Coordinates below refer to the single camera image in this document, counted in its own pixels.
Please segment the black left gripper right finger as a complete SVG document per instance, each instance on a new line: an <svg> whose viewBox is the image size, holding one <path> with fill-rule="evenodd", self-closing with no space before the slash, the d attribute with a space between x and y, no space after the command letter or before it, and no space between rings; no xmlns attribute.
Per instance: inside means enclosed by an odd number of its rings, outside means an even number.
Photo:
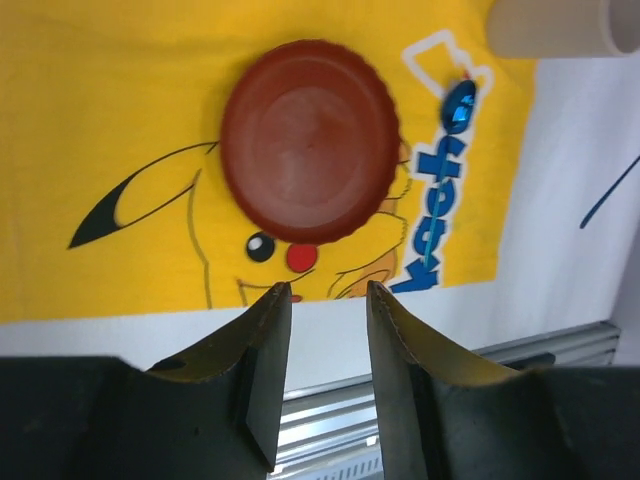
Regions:
<svg viewBox="0 0 640 480"><path fill-rule="evenodd" d="M542 479L536 389L421 321L380 283L367 288L367 337L388 479Z"/></svg>

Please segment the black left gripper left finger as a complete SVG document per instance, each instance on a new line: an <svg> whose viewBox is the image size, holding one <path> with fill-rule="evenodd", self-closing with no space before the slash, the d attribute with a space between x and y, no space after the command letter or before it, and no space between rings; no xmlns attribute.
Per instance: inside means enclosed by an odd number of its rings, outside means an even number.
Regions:
<svg viewBox="0 0 640 480"><path fill-rule="evenodd" d="M131 375L115 472L272 472L291 321L291 288L277 283L214 333Z"/></svg>

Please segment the beige paper cup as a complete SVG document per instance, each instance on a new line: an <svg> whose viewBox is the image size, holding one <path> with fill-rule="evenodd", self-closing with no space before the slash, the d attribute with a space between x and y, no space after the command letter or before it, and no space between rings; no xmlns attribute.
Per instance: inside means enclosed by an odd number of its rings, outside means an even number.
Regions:
<svg viewBox="0 0 640 480"><path fill-rule="evenodd" d="M496 1L486 21L495 55L607 58L639 50L639 3L606 0Z"/></svg>

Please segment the yellow Pikachu placemat cloth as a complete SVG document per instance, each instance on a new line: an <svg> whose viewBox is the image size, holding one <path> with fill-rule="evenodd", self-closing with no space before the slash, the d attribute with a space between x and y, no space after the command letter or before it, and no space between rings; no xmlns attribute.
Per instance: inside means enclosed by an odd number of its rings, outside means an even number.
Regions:
<svg viewBox="0 0 640 480"><path fill-rule="evenodd" d="M5 1L1 320L494 279L536 64L488 1Z"/></svg>

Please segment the red-brown round plate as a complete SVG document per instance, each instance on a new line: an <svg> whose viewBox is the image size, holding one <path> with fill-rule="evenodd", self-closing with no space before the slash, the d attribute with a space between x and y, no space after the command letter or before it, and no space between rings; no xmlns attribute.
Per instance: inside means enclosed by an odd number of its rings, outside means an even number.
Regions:
<svg viewBox="0 0 640 480"><path fill-rule="evenodd" d="M353 233L377 212L400 143L377 71L319 39L259 57L231 90L219 134L224 178L243 213L279 240L315 245Z"/></svg>

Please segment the blue metal fork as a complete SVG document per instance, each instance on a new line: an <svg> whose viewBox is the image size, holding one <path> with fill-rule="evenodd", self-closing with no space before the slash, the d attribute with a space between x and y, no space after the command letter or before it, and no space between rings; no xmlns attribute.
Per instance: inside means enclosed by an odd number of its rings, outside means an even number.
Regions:
<svg viewBox="0 0 640 480"><path fill-rule="evenodd" d="M640 157L636 157L629 166L622 172L622 174L613 182L613 184L603 193L603 195L595 202L595 204L585 214L579 224L580 229L585 229L594 215L600 210L603 204L609 199L619 185L626 179L631 171L639 164Z"/></svg>

